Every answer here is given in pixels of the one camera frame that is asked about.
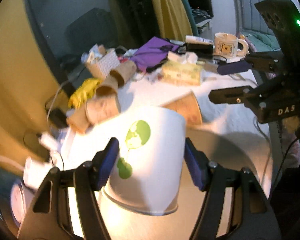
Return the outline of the white cup green print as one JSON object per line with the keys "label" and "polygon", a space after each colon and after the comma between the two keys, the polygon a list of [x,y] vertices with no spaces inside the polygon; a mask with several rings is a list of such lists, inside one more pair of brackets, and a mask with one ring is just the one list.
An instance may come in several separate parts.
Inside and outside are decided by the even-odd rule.
{"label": "white cup green print", "polygon": [[185,150],[185,118],[162,107],[141,108],[119,115],[114,127],[119,156],[104,195],[136,213],[174,213]]}

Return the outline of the beige cartoon paper cup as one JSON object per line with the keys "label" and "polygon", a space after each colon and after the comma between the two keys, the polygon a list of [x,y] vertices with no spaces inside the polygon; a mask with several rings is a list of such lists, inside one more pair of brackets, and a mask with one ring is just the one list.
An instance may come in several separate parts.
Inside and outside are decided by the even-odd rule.
{"label": "beige cartoon paper cup", "polygon": [[200,106],[193,91],[162,105],[162,107],[182,115],[186,121],[186,126],[200,126],[203,124]]}

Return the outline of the brown paper cup leftmost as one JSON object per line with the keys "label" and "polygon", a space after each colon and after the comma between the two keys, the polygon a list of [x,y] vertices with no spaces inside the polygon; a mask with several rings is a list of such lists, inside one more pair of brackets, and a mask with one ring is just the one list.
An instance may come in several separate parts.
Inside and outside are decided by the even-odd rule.
{"label": "brown paper cup leftmost", "polygon": [[86,115],[85,105],[82,105],[76,109],[72,115],[67,117],[66,122],[75,132],[85,134],[90,126],[90,122]]}

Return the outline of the beige printed paper cup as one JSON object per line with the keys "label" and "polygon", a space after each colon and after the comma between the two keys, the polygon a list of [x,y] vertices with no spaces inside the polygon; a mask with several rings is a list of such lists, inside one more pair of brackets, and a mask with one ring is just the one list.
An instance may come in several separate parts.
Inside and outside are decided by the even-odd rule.
{"label": "beige printed paper cup", "polygon": [[96,125],[121,113],[116,94],[89,99],[85,104],[85,114],[90,124]]}

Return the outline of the brown paper cup middle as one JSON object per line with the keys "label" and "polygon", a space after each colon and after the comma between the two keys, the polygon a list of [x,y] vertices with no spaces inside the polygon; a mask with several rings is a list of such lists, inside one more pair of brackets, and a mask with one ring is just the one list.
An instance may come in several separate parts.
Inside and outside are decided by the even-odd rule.
{"label": "brown paper cup middle", "polygon": [[105,80],[97,87],[95,95],[100,98],[111,94],[117,94],[118,81],[112,75],[108,75]]}

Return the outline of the white bear mug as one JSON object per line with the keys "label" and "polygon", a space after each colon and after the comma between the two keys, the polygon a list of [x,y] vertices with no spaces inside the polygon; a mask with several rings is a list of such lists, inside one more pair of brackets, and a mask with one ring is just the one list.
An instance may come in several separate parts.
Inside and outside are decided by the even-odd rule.
{"label": "white bear mug", "polygon": [[249,46],[243,39],[228,33],[215,33],[215,55],[226,58],[245,57]]}

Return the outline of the black pouch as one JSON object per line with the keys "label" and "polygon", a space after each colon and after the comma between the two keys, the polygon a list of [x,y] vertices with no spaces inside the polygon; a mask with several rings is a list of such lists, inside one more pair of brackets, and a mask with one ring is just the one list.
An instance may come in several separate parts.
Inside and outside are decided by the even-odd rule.
{"label": "black pouch", "polygon": [[198,56],[209,56],[213,54],[212,44],[200,44],[200,43],[187,43],[186,51],[194,52]]}

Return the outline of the white power strip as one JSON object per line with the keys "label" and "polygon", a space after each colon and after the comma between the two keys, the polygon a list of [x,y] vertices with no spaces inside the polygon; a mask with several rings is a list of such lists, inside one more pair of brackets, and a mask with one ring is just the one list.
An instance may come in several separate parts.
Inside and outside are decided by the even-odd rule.
{"label": "white power strip", "polygon": [[64,160],[61,155],[60,142],[47,132],[43,132],[38,137],[38,142],[48,150],[47,161],[38,161],[27,157],[23,171],[24,184],[34,191],[39,189],[51,168],[57,167],[61,171],[64,170]]}

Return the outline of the white tube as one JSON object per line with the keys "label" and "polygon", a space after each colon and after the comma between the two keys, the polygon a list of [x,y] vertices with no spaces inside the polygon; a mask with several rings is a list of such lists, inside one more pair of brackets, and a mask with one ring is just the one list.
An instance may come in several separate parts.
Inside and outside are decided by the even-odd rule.
{"label": "white tube", "polygon": [[199,36],[191,36],[191,35],[185,36],[185,42],[190,43],[190,44],[211,44],[211,45],[213,45],[213,40],[199,37]]}

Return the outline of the yellow tissue box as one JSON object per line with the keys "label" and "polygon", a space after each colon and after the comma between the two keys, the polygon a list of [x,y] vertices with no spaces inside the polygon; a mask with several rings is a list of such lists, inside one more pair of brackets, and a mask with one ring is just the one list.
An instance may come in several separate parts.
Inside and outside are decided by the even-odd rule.
{"label": "yellow tissue box", "polygon": [[202,67],[191,63],[167,61],[161,67],[162,81],[174,85],[200,86]]}

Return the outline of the purple bowl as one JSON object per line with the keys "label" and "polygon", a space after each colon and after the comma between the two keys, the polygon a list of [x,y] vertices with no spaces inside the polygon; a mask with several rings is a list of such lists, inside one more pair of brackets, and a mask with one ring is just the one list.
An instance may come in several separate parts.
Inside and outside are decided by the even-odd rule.
{"label": "purple bowl", "polygon": [[17,227],[21,225],[33,197],[34,191],[28,188],[23,181],[16,180],[14,182],[10,193],[10,207]]}

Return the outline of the yellow curtain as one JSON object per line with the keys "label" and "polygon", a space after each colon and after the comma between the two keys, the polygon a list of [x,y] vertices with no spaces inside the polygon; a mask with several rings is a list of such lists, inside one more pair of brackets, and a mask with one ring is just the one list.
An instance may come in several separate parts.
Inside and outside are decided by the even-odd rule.
{"label": "yellow curtain", "polygon": [[185,41],[192,29],[182,0],[152,0],[160,36]]}

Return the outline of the yellow plastic bag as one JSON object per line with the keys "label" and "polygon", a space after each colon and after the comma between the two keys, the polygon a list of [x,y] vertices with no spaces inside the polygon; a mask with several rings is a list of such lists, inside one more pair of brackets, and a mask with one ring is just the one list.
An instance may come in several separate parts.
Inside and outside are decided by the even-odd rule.
{"label": "yellow plastic bag", "polygon": [[99,78],[88,78],[84,80],[82,85],[70,96],[68,108],[80,108],[88,99],[94,97],[96,89],[101,83],[102,80]]}

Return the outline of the purple cloth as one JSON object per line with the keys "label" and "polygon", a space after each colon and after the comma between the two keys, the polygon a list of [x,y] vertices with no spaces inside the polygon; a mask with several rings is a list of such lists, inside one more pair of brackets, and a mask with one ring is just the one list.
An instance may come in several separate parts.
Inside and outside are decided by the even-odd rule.
{"label": "purple cloth", "polygon": [[133,61],[141,72],[150,73],[167,59],[170,51],[176,53],[179,48],[179,45],[167,39],[153,37],[133,54],[130,61]]}

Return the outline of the white lattice basket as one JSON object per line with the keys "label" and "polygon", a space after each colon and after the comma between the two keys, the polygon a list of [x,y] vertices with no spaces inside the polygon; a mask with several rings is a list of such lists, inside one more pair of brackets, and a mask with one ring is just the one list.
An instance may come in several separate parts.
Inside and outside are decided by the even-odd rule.
{"label": "white lattice basket", "polygon": [[112,69],[120,65],[114,48],[108,49],[106,55],[100,59],[93,59],[93,54],[90,53],[85,67],[90,74],[95,78],[105,79]]}

